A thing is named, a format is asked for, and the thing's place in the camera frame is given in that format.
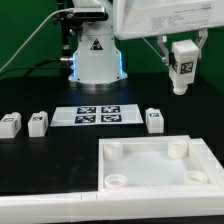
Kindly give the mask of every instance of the circular recess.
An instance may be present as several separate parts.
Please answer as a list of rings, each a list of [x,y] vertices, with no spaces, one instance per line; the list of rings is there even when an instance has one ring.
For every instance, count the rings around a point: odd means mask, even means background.
[[[127,177],[120,174],[109,175],[105,178],[106,188],[121,188],[127,186]]]
[[[190,171],[186,173],[184,182],[188,185],[208,184],[208,176],[199,171]]]

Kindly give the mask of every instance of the white box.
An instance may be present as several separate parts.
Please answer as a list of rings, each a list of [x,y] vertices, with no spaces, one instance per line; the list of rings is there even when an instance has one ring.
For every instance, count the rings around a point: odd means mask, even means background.
[[[164,119],[160,110],[146,110],[146,125],[150,134],[164,133]]]
[[[6,114],[0,121],[0,138],[14,138],[21,128],[19,113]]]
[[[30,137],[44,137],[48,128],[47,113],[42,111],[34,113],[29,120],[28,130]]]

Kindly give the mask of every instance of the black table surface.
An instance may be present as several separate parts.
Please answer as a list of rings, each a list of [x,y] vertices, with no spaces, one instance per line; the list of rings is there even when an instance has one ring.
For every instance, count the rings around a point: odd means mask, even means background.
[[[33,113],[46,111],[51,122],[56,107],[124,104],[138,104],[143,120],[145,109],[160,109],[165,133],[150,135],[145,124],[49,127],[44,138],[29,138],[27,123]],[[224,97],[199,77],[184,96],[173,94],[167,74],[132,74],[126,86],[101,92],[67,88],[59,77],[4,79],[0,81],[0,118],[12,112],[21,113],[22,129],[15,139],[0,140],[1,196],[97,191],[101,138],[203,138],[224,165]],[[224,217],[141,220],[202,222],[223,223]]]

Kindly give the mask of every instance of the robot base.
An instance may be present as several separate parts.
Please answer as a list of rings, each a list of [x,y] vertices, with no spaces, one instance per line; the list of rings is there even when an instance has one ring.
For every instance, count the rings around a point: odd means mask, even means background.
[[[69,77],[69,86],[72,88],[87,90],[87,91],[105,91],[105,90],[111,90],[114,88],[123,87],[127,84],[127,75],[114,82],[110,83],[100,83],[100,84],[89,84],[89,83],[82,83],[77,80],[74,80],[74,78]]]

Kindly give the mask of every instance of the white block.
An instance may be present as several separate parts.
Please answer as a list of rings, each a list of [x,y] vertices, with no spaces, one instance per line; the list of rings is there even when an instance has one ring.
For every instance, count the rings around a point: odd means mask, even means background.
[[[164,119],[160,110],[146,110],[146,125],[150,134],[164,133]]]
[[[173,81],[174,93],[185,94],[188,84],[194,83],[199,48],[192,40],[174,42],[172,47],[176,63],[170,66],[169,76]]]
[[[6,114],[0,121],[0,138],[15,138],[21,128],[19,113]]]
[[[44,137],[48,128],[48,115],[46,112],[34,113],[28,122],[30,137]]]

